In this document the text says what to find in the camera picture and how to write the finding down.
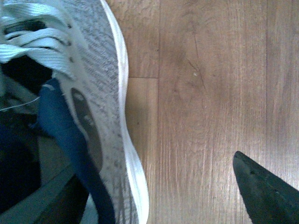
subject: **wooden floor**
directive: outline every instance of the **wooden floor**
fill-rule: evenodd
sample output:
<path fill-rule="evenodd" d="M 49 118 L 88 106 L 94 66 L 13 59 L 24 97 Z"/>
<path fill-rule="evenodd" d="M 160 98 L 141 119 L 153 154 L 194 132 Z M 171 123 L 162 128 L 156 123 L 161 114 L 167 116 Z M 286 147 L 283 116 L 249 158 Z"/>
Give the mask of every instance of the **wooden floor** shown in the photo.
<path fill-rule="evenodd" d="M 299 2 L 108 0 L 149 224 L 249 224 L 240 150 L 299 188 Z"/>

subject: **white thread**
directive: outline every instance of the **white thread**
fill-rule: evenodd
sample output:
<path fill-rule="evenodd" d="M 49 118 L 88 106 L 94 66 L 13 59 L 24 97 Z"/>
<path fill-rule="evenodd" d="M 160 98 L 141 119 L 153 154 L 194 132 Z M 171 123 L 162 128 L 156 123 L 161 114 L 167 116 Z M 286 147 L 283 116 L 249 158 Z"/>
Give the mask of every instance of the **white thread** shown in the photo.
<path fill-rule="evenodd" d="M 6 111 L 6 110 L 8 110 L 8 109 L 12 109 L 12 108 L 16 108 L 16 107 L 24 106 L 24 105 L 27 105 L 27 104 L 31 104 L 31 103 L 33 103 L 34 101 L 37 101 L 38 99 L 39 99 L 39 97 L 36 98 L 36 99 L 34 99 L 34 100 L 32 100 L 32 101 L 30 101 L 30 102 L 28 102 L 28 103 L 21 104 L 21 105 L 17 105 L 17 106 L 11 106 L 11 107 L 8 107 L 8 108 L 3 108 L 3 109 L 0 109 L 0 111 Z"/>
<path fill-rule="evenodd" d="M 49 84 L 44 84 L 43 86 L 49 88 L 51 91 L 55 90 L 55 88 Z"/>

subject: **sneaker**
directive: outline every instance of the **sneaker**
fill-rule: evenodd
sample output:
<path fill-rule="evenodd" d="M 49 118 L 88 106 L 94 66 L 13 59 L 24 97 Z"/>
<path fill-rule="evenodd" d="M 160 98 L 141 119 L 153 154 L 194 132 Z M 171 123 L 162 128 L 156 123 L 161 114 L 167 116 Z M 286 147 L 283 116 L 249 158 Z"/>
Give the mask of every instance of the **sneaker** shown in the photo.
<path fill-rule="evenodd" d="M 110 196 L 116 223 L 145 224 L 149 214 L 147 183 L 125 120 L 127 51 L 107 3 L 5 0 L 1 5 L 1 29 L 2 64 L 27 66 L 28 62 L 22 62 L 28 57 L 50 69 L 50 78 L 57 80 Z M 21 62 L 14 66 L 16 60 Z M 23 83 L 29 83 L 28 88 L 35 83 L 32 73 L 35 70 L 21 78 Z M 43 86 L 51 90 L 54 84 Z M 36 82 L 32 91 L 40 88 Z M 89 196 L 81 223 L 96 224 L 98 220 Z"/>

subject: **white shoelace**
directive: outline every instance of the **white shoelace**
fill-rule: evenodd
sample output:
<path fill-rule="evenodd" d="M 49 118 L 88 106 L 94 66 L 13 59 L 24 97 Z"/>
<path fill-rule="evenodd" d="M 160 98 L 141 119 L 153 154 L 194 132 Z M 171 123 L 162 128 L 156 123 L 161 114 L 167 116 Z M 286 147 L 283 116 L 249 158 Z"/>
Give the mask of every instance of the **white shoelace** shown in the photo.
<path fill-rule="evenodd" d="M 71 20 L 67 13 L 45 4 L 14 3 L 0 5 L 0 62 L 7 63 L 13 58 L 27 55 L 39 64 L 62 72 L 75 79 L 71 71 L 72 58 L 68 56 L 67 47 L 71 45 L 71 37 L 67 33 L 71 29 Z M 4 35 L 6 26 L 27 20 L 55 20 L 64 27 L 44 28 L 38 31 L 17 31 Z"/>

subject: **shoe tongue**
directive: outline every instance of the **shoe tongue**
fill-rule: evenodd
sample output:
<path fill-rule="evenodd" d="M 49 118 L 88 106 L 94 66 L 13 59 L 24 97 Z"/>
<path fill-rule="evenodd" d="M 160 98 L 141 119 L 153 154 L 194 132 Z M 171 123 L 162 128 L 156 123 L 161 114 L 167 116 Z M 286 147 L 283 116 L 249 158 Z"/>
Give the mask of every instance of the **shoe tongue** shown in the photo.
<path fill-rule="evenodd" d="M 45 29 L 46 24 L 40 20 L 27 20 L 7 25 L 4 29 L 4 34 L 10 34 L 18 31 L 37 31 Z"/>

